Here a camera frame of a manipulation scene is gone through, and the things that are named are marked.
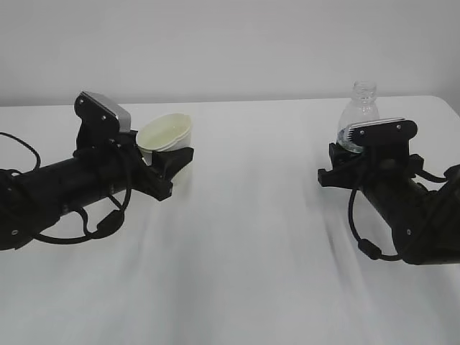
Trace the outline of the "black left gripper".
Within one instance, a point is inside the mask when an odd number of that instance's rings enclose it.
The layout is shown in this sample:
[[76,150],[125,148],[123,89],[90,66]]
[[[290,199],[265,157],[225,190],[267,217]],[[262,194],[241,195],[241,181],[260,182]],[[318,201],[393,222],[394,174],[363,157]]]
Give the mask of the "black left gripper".
[[194,149],[154,151],[149,167],[137,148],[135,134],[130,131],[102,139],[92,137],[89,131],[79,131],[73,156],[96,175],[102,193],[131,187],[163,201],[172,195],[173,185],[183,178],[182,171],[193,161]]

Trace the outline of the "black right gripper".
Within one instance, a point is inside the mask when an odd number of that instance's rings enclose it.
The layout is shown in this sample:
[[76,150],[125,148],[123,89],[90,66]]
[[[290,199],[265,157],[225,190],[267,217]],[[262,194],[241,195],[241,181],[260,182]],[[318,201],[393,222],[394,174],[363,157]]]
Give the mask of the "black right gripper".
[[360,153],[330,143],[328,153],[332,169],[318,170],[318,182],[322,187],[353,189],[374,179],[413,178],[424,164],[420,155],[409,153],[407,142],[366,147]]

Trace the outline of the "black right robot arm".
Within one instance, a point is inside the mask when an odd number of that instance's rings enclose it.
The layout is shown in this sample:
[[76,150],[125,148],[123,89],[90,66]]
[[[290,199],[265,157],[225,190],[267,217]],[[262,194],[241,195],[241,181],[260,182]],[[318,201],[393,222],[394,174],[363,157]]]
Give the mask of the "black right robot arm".
[[[444,178],[423,170],[423,158],[409,153],[409,144],[367,147],[352,153],[329,145],[331,170],[318,170],[323,187],[350,190],[349,228],[358,248],[372,260],[409,265],[459,263],[459,167]],[[354,222],[357,193],[362,193],[391,229],[396,253],[385,254],[359,235]]]

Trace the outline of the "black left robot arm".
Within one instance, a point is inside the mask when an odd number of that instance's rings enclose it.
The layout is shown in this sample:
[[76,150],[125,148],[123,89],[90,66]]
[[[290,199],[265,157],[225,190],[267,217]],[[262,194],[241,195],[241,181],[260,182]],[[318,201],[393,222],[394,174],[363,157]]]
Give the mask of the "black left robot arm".
[[[132,192],[158,201],[172,195],[172,179],[193,160],[191,147],[152,153],[147,165],[135,133],[77,149],[72,158],[17,173],[1,171],[1,249],[20,249],[33,240],[71,245],[103,239],[123,225]],[[75,212],[83,235],[44,235],[62,216]]]

